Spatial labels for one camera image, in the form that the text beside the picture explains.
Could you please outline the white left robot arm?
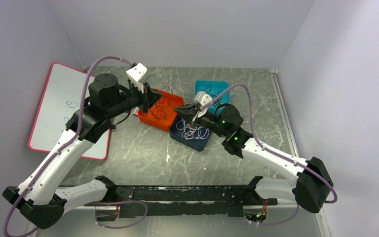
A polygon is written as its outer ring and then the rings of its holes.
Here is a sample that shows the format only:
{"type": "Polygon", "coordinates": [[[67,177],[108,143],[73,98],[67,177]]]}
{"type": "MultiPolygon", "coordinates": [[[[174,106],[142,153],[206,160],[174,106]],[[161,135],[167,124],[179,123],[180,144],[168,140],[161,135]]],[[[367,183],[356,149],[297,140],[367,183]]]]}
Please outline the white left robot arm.
{"type": "Polygon", "coordinates": [[[147,82],[129,79],[125,87],[112,74],[94,79],[86,76],[79,109],[67,122],[57,144],[25,181],[3,191],[11,211],[18,210],[36,228],[44,230],[79,206],[93,202],[115,204],[116,184],[105,176],[67,189],[60,189],[59,185],[82,155],[114,128],[114,117],[134,108],[147,112],[161,97],[162,93],[147,82]]]}

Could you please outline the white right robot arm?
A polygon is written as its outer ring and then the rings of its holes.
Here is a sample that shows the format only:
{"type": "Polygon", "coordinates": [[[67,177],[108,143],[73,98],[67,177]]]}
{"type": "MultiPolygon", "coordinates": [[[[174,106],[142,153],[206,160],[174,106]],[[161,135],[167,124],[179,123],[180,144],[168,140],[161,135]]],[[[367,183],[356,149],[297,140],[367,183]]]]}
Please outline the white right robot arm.
{"type": "Polygon", "coordinates": [[[241,127],[244,119],[235,106],[226,104],[219,115],[200,112],[195,104],[176,107],[174,112],[190,125],[202,126],[223,137],[222,145],[229,154],[258,161],[284,177],[283,180],[255,181],[246,192],[251,204],[279,198],[295,201],[304,210],[318,213],[329,203],[327,197],[334,184],[324,162],[317,157],[309,160],[294,157],[257,142],[251,132],[241,127]]]}

